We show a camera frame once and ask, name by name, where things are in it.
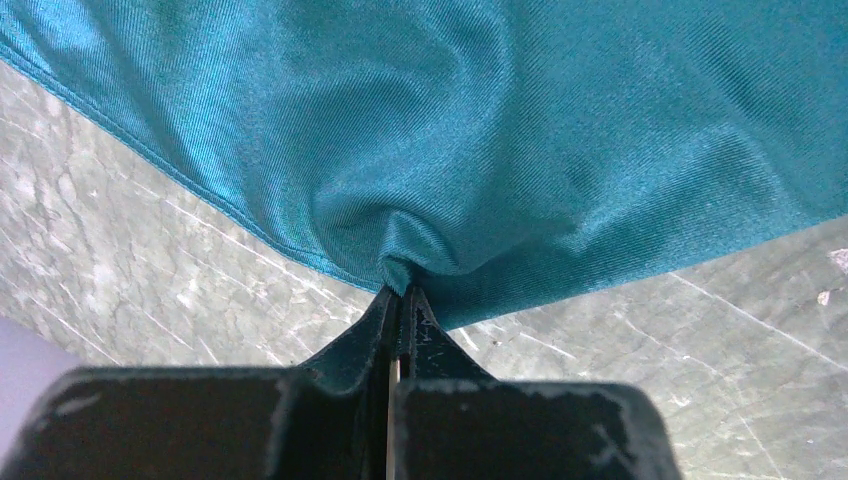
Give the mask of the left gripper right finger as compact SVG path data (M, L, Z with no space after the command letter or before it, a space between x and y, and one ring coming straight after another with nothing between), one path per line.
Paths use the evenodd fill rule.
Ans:
M621 383L499 380L407 290L394 393L399 479L677 479L664 421Z

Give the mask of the teal cloth napkin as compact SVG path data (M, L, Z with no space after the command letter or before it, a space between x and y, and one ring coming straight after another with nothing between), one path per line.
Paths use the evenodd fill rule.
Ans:
M5 1L1 56L450 328L847 211L843 1Z

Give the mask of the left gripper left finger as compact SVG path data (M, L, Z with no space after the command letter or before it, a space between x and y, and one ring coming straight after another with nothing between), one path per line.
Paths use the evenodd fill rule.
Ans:
M36 401L5 479L382 479L398 296L293 367L81 367Z

